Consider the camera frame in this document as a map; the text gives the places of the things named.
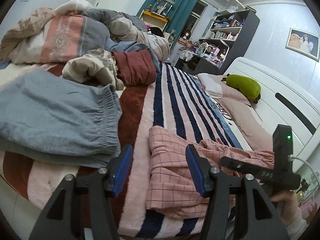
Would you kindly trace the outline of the right hand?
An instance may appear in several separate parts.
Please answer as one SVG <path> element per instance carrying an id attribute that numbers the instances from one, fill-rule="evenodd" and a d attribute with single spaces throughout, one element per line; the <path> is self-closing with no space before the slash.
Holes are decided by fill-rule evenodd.
<path id="1" fill-rule="evenodd" d="M 294 191 L 282 190 L 272 195 L 270 200 L 274 203 L 283 203 L 280 217 L 286 228 L 294 223 L 299 217 L 300 209 L 298 207 L 298 197 Z"/>

